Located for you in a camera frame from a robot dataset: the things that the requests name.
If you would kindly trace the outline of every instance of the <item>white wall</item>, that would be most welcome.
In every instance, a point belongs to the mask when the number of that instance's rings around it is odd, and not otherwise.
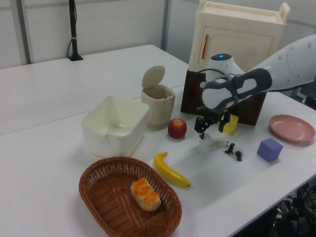
[[[65,58],[71,38],[68,0],[22,3],[31,62]],[[164,6],[165,0],[76,0],[79,54],[160,47]]]
[[[0,69],[26,64],[16,2],[0,0]]]
[[[279,11],[285,0],[213,0],[214,2]],[[291,8],[282,46],[316,32],[316,1],[288,0]],[[169,0],[165,50],[188,63],[191,53],[195,13],[199,0]]]

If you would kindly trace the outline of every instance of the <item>yellow cube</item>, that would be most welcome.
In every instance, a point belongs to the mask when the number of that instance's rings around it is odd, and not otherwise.
[[[236,131],[237,123],[238,123],[238,117],[231,114],[231,121],[228,122],[224,126],[223,132],[232,135]]]

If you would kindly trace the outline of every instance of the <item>black stand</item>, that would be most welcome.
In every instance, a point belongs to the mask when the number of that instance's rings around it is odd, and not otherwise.
[[[77,33],[76,33],[76,11],[75,11],[75,0],[69,0],[69,12],[70,12],[70,27],[71,27],[71,41],[73,45],[73,54],[68,58],[71,61],[83,60],[78,54],[77,47]]]

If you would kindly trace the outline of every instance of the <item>white plastic container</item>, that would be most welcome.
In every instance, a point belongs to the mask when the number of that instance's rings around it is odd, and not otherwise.
[[[164,66],[149,68],[143,77],[141,102],[149,105],[148,124],[164,125],[170,122],[175,94],[165,85],[159,85],[165,73]]]
[[[105,98],[82,120],[86,152],[101,157],[128,157],[144,136],[149,106],[116,96]]]
[[[211,56],[228,53],[245,72],[279,50],[289,6],[279,11],[200,0],[189,71],[207,68]]]

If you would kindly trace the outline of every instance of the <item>pink plate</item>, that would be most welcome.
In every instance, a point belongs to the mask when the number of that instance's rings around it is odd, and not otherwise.
[[[306,121],[291,115],[276,115],[270,128],[278,136],[291,142],[307,142],[315,137],[315,129]]]

